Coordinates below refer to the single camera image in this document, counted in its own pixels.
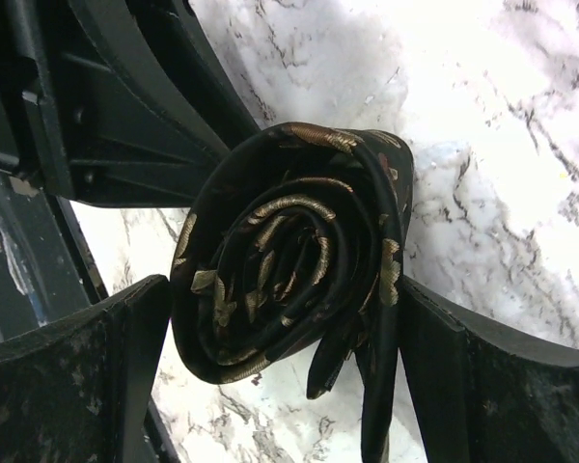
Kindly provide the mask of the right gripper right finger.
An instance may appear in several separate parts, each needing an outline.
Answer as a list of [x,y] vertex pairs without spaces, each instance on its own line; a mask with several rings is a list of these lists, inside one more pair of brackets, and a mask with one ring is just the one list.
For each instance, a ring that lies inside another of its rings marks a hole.
[[579,462],[579,350],[404,278],[400,351],[430,462]]

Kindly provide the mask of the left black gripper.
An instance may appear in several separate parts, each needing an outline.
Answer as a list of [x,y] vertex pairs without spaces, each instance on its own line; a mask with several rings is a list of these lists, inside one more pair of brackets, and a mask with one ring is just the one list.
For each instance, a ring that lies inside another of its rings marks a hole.
[[189,205],[232,85],[186,1],[0,1],[0,173],[90,205]]

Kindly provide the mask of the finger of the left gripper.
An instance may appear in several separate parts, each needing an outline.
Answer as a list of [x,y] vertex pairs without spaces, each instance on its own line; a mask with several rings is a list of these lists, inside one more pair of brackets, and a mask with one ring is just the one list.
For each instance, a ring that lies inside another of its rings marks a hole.
[[156,114],[134,130],[133,147],[221,159],[259,129],[187,1],[127,1],[139,32],[134,78]]

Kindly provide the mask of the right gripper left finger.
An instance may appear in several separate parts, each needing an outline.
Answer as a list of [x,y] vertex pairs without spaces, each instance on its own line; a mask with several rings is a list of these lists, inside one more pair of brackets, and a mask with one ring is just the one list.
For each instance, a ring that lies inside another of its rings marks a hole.
[[0,462],[149,462],[144,422],[172,308],[152,275],[0,343]]

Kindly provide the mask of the black floral necktie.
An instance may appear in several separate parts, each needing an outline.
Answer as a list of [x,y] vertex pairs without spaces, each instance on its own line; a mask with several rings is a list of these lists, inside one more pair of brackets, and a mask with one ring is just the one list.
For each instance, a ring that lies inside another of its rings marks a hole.
[[388,454],[414,157],[397,135],[281,123],[240,144],[191,206],[170,283],[187,369],[233,383],[313,346],[309,399],[348,359],[361,457]]

